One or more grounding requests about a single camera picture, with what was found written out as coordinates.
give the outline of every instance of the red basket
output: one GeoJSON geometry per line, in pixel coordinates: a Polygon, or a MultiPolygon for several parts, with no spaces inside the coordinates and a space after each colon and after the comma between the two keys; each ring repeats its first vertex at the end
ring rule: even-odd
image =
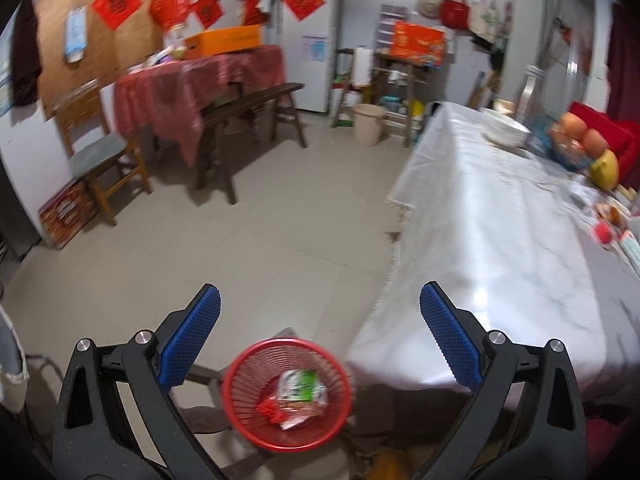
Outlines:
{"type": "Polygon", "coordinates": [[[236,430],[256,446],[275,452],[300,452],[333,438],[351,411],[347,374],[329,352],[302,339],[267,339],[249,347],[231,363],[223,384],[226,414],[236,430]],[[321,416],[298,428],[282,430],[256,410],[265,390],[283,372],[311,369],[327,388],[329,404],[321,416]]]}

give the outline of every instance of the chair backrest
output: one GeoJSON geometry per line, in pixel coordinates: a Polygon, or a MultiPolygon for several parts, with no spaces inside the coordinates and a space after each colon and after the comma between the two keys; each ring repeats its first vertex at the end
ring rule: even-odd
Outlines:
{"type": "Polygon", "coordinates": [[[68,156],[72,156],[75,153],[73,142],[71,141],[71,132],[80,124],[97,117],[100,119],[104,134],[111,133],[102,109],[100,86],[96,79],[60,99],[53,106],[53,113],[68,156]]]}

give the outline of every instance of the wooden board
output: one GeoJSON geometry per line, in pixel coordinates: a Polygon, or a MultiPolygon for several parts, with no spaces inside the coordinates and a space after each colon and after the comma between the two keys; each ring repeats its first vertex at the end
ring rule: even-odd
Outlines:
{"type": "Polygon", "coordinates": [[[162,49],[162,31],[148,13],[150,0],[141,0],[142,6],[116,30],[111,30],[94,12],[93,1],[36,0],[43,68],[39,88],[47,119],[52,117],[51,107],[62,96],[96,78],[102,86],[109,85],[123,70],[162,49]],[[82,5],[87,6],[88,46],[82,60],[67,64],[64,58],[66,15],[82,5]]]}

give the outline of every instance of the cardboard box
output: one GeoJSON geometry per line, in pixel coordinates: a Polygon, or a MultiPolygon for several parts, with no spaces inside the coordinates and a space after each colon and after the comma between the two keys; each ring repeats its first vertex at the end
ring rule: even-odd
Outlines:
{"type": "Polygon", "coordinates": [[[205,30],[185,38],[186,59],[215,56],[261,46],[260,25],[205,30]]]}
{"type": "Polygon", "coordinates": [[[425,65],[440,66],[445,46],[444,32],[437,28],[396,22],[389,54],[425,65]]]}
{"type": "Polygon", "coordinates": [[[61,249],[98,214],[82,180],[70,182],[39,210],[40,221],[54,245],[61,249]]]}

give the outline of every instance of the metal screw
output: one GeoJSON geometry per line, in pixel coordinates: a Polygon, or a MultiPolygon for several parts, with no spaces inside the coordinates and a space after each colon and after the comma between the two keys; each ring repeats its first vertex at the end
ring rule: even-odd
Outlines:
{"type": "Polygon", "coordinates": [[[89,346],[91,346],[91,341],[89,341],[88,339],[81,339],[80,341],[78,341],[76,348],[78,349],[78,351],[84,352],[85,350],[89,349],[89,346]]]}
{"type": "Polygon", "coordinates": [[[141,330],[136,334],[136,343],[143,345],[151,341],[154,335],[149,330],[141,330]]]}
{"type": "Polygon", "coordinates": [[[551,346],[551,349],[554,352],[562,352],[564,350],[564,343],[562,341],[558,341],[558,339],[552,339],[549,346],[551,346]]]}
{"type": "Polygon", "coordinates": [[[501,345],[507,341],[507,337],[499,330],[494,330],[493,332],[489,332],[489,341],[494,345],[501,345]]]}

